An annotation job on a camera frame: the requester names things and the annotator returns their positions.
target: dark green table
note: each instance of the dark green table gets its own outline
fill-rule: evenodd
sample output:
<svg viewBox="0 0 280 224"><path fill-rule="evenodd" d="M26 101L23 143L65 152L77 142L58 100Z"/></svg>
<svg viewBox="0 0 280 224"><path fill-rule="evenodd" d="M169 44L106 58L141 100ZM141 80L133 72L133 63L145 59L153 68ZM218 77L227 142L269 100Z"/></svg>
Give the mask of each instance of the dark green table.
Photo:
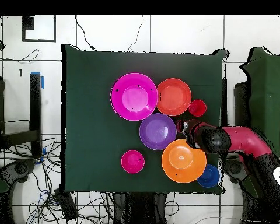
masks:
<svg viewBox="0 0 280 224"><path fill-rule="evenodd" d="M179 184L169 179L162 169L162 151L148 149L139 138L141 122L123 120L113 111L110 89L119 77L131 72L147 75L156 85L179 78L190 86L193 100L206 103L207 111L200 119L219 125L225 50L215 55L86 52L70 45L61 50L62 81L66 81L67 191L222 193L219 186L205 189L196 181ZM189 120L191 115L186 112L178 118ZM145 158L138 174L128 174L121 167L121 157L130 149ZM207 155L207 161L217 166L218 156Z"/></svg>

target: orange bowl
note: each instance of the orange bowl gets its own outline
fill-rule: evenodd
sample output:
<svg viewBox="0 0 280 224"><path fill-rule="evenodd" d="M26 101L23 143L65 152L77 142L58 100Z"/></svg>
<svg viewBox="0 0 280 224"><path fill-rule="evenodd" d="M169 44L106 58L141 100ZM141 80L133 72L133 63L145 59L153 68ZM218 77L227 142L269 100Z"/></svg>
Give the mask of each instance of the orange bowl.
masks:
<svg viewBox="0 0 280 224"><path fill-rule="evenodd" d="M170 143L162 155L165 174L175 182L189 183L198 179L207 165L207 157L200 149L192 149L185 139Z"/></svg>

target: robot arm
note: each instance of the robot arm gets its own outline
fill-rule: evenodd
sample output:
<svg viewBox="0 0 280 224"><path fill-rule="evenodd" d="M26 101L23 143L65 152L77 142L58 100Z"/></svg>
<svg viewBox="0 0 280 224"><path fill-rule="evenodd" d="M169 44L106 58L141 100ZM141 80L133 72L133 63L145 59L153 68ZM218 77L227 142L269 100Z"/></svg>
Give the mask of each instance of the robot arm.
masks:
<svg viewBox="0 0 280 224"><path fill-rule="evenodd" d="M280 221L280 161L255 132L246 127L214 127L198 120L179 123L178 129L194 149L206 153L241 152L251 159L251 172L264 200L276 222Z"/></svg>

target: white tile floor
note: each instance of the white tile floor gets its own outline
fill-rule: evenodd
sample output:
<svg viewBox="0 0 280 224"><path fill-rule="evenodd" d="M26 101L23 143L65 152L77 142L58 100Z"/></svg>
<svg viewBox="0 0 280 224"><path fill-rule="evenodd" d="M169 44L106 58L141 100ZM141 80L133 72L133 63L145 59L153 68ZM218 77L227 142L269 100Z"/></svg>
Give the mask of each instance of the white tile floor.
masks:
<svg viewBox="0 0 280 224"><path fill-rule="evenodd" d="M27 31L31 39L50 39L52 30L52 16L36 16L34 30ZM280 16L275 15L114 15L114 16L78 16L78 23L84 28L87 41L95 49L111 51L128 51L130 45L133 51L157 53L195 53L212 54L216 49L229 50L227 60L227 114L228 123L234 124L233 88L236 83L247 78L239 68L247 60L249 51L254 46L265 46L275 54L280 53ZM61 44L72 44L86 51L91 48L84 40L83 32L75 23L74 16L56 17L56 42L22 42L22 17L0 16L0 40L5 48L0 52L0 58L19 60L35 49L39 49L29 58L21 61L4 61L0 59L0 74L6 82L5 90L5 120L29 119L29 75L40 72L45 78L45 88L42 89L42 118L43 139L56 138L60 141L61 126ZM6 133L27 130L26 122L6 124ZM15 157L5 154L6 158ZM12 160L0 160L1 166ZM59 167L50 172L53 189L60 183ZM44 172L40 165L34 170L42 190L46 189ZM169 224L238 224L242 212L242 192L238 185L234 185L225 176L222 185L226 192L215 196L209 194L176 194L176 202L180 209L175 217L169 216ZM89 193L75 194L79 213L85 216L98 215L99 202L95 206L86 206ZM100 194L91 192L92 200L100 198ZM16 224L25 224L29 217L29 205L38 202L40 192L37 181L31 174L24 184L18 184L13 197L13 213ZM169 194L167 201L173 199ZM173 207L166 208L170 214ZM79 218L79 224L95 224L87 219Z"/></svg>

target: purple bowl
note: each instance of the purple bowl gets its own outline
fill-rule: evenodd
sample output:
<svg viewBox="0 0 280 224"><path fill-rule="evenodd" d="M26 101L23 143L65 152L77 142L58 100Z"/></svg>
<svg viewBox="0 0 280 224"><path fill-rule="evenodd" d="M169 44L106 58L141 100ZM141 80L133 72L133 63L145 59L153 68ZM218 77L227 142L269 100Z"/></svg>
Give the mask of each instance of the purple bowl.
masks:
<svg viewBox="0 0 280 224"><path fill-rule="evenodd" d="M143 120L139 135L146 147L161 151L175 140L176 126L170 117L155 113Z"/></svg>

